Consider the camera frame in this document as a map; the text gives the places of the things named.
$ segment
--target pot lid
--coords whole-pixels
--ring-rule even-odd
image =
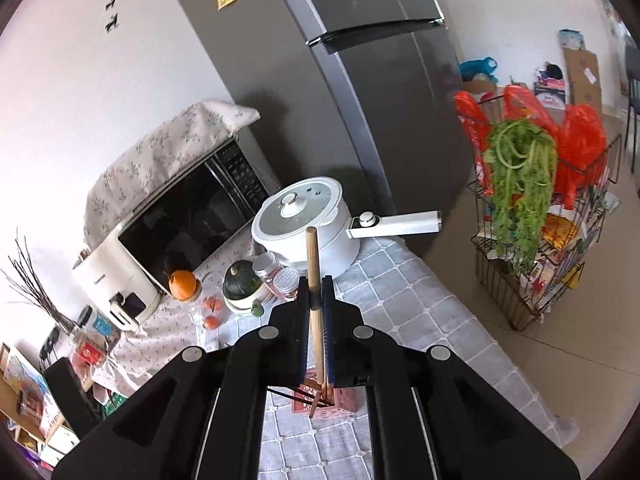
[[[309,226],[318,227],[342,199],[342,186],[329,177],[301,180],[265,200],[255,216],[252,234],[261,240],[282,240]]]

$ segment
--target dried branches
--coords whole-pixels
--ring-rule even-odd
[[[23,297],[28,304],[35,305],[44,310],[53,319],[57,319],[60,315],[51,298],[44,290],[36,271],[33,268],[31,254],[27,247],[27,239],[24,239],[24,248],[21,247],[18,238],[15,238],[15,245],[18,249],[18,257],[11,258],[8,256],[12,267],[19,276],[19,280],[14,280],[4,270],[0,269],[9,282],[11,290]]]

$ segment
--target screw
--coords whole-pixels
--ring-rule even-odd
[[[258,331],[258,335],[262,339],[275,339],[278,337],[279,333],[280,333],[280,330],[278,330],[276,327],[271,325],[263,326]]]
[[[197,346],[190,346],[182,351],[183,360],[188,363],[194,363],[202,357],[202,350]]]
[[[451,350],[446,346],[436,345],[431,348],[431,357],[438,361],[446,361],[451,357]]]
[[[353,335],[358,339],[369,339],[373,336],[373,329],[370,326],[360,325],[353,329]]]

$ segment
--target plastic jar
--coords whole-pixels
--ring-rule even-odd
[[[284,295],[273,285],[273,280],[277,273],[282,270],[282,266],[278,263],[276,255],[271,251],[260,254],[253,262],[252,267],[254,273],[267,288],[276,295],[279,300],[285,300]]]
[[[78,357],[90,365],[100,366],[107,359],[107,354],[103,348],[84,332],[79,332],[76,335],[74,345]]]
[[[273,285],[285,300],[295,300],[298,295],[298,282],[300,273],[293,267],[284,267],[279,270],[273,279]]]
[[[120,329],[98,309],[87,305],[78,319],[78,326],[89,339],[109,353],[120,340]]]

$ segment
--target microwave control panel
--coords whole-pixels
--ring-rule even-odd
[[[240,147],[235,142],[230,142],[217,150],[215,157],[236,184],[251,210],[254,214],[257,213],[269,195]]]

